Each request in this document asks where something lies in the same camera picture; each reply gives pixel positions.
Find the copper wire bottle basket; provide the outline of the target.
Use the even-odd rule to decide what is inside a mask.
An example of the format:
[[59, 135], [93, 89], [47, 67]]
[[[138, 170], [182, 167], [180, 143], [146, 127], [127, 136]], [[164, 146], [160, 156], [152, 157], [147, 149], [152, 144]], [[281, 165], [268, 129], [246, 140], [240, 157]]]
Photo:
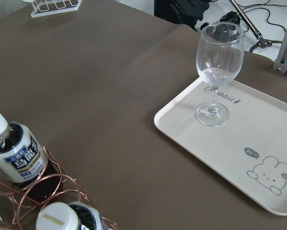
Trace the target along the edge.
[[35, 229], [37, 216], [54, 202], [79, 201], [95, 206], [79, 181], [65, 172], [46, 147], [42, 149], [53, 167], [52, 174], [42, 172], [34, 182], [19, 188], [0, 171], [0, 230]]

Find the clear wine glass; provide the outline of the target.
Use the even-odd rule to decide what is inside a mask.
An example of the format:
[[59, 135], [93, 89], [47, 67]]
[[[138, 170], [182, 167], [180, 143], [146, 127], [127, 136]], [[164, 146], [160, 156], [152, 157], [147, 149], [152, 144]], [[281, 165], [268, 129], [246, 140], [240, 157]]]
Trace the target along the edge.
[[228, 108], [217, 103], [216, 97], [218, 88], [232, 82], [241, 70], [243, 39], [241, 26], [231, 22], [209, 24], [201, 30], [196, 69], [199, 77], [212, 87], [211, 102], [200, 105], [196, 112], [203, 125], [218, 127], [229, 119]]

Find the tea bottle lower right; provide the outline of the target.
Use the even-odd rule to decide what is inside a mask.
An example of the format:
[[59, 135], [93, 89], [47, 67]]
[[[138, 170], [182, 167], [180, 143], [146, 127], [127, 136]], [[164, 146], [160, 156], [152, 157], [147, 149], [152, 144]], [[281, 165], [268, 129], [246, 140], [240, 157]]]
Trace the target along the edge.
[[36, 220], [37, 230], [108, 230], [97, 209], [79, 201], [55, 202], [46, 206]]

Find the tea bottle upper rack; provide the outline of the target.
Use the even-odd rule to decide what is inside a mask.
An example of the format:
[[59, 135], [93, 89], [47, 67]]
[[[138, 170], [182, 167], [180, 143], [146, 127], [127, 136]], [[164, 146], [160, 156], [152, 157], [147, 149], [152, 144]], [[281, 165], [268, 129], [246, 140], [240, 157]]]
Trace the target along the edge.
[[0, 169], [18, 188], [26, 188], [38, 178], [57, 170], [30, 129], [7, 122], [0, 113]]

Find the black equipment case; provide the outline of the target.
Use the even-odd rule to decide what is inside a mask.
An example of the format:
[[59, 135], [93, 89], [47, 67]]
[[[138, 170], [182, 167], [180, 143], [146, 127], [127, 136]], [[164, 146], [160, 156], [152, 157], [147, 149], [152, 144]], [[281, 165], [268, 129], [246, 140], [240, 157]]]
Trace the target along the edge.
[[210, 0], [154, 0], [154, 15], [174, 24], [185, 24], [196, 31]]

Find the cream rabbit tray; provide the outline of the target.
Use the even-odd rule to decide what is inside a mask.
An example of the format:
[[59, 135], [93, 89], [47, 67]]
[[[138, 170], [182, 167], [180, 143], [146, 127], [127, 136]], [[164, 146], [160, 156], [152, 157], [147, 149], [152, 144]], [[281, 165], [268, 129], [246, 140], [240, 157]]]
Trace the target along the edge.
[[263, 208], [287, 215], [287, 103], [232, 81], [217, 97], [228, 122], [209, 127], [196, 111], [211, 90], [195, 80], [156, 113], [155, 126]]

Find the white cup rack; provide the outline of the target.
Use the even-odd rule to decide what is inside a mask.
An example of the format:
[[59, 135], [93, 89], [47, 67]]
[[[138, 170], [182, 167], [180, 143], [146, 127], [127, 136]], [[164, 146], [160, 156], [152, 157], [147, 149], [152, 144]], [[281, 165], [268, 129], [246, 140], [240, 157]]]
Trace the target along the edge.
[[32, 5], [32, 18], [77, 11], [82, 0], [24, 0]]

